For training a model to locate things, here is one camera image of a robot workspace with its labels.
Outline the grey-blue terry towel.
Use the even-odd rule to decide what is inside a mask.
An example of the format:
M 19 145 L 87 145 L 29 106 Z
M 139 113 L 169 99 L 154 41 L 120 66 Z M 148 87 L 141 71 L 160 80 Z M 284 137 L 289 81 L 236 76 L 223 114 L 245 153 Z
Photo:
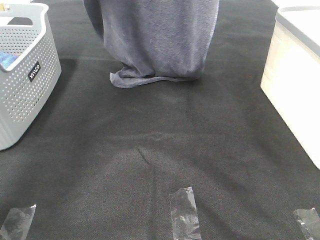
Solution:
M 217 0 L 86 0 L 105 49 L 123 65 L 118 88 L 199 79 L 214 35 Z

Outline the blue towel in basket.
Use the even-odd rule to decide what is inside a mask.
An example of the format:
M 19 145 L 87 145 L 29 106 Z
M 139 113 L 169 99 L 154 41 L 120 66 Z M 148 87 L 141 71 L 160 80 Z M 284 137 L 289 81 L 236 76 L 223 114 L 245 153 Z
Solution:
M 0 52 L 0 65 L 3 69 L 7 69 L 19 57 L 17 54 Z

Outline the black table cloth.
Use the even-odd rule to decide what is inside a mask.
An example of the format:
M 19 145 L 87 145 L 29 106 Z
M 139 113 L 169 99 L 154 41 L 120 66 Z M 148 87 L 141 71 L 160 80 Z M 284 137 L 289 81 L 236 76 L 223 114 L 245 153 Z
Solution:
M 36 205 L 30 240 L 170 240 L 192 187 L 205 240 L 302 240 L 320 172 L 260 87 L 277 6 L 222 0 L 204 75 L 121 89 L 80 0 L 49 0 L 62 73 L 0 153 L 0 219 Z

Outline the middle clear tape strip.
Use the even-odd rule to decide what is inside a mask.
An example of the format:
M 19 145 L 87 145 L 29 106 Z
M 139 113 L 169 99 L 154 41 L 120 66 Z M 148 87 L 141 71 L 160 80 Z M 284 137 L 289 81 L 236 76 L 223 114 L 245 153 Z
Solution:
M 198 212 L 192 187 L 169 195 L 174 240 L 201 240 Z

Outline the clear tape strip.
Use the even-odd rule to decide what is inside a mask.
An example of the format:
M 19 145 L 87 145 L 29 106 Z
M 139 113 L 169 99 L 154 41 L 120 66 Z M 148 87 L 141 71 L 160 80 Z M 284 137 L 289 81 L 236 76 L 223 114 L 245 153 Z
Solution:
M 11 208 L 1 226 L 1 240 L 25 240 L 31 227 L 37 205 Z
M 198 212 L 192 187 L 169 195 L 174 240 L 201 240 Z
M 320 216 L 314 207 L 296 209 L 293 215 L 306 240 L 320 240 Z

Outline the white slatted storage box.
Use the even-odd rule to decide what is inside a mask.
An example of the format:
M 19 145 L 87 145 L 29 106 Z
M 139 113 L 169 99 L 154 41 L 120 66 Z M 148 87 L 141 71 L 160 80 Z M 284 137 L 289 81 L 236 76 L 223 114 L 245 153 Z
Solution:
M 260 87 L 320 166 L 320 6 L 277 10 Z

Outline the grey perforated laundry basket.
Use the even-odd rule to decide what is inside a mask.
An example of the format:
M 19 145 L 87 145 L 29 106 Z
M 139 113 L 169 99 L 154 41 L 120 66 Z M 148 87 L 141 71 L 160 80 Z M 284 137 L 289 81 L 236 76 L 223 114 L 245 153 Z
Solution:
M 31 24 L 2 24 L 0 52 L 19 55 L 7 68 L 0 66 L 0 149 L 23 136 L 51 95 L 62 72 L 44 3 L 0 4 L 2 18 L 23 18 Z

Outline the right clear tape strip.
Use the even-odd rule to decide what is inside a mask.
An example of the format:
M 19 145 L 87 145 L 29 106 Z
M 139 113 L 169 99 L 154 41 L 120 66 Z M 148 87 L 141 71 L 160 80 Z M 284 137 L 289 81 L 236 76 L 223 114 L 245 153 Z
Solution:
M 293 215 L 306 240 L 320 240 L 320 216 L 314 207 L 296 209 Z

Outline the left clear tape strip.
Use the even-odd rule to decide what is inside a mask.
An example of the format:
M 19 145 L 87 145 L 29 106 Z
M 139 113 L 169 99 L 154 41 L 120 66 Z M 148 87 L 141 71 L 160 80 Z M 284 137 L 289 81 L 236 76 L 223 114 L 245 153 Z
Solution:
M 25 240 L 31 227 L 37 205 L 11 208 L 1 226 L 1 240 Z

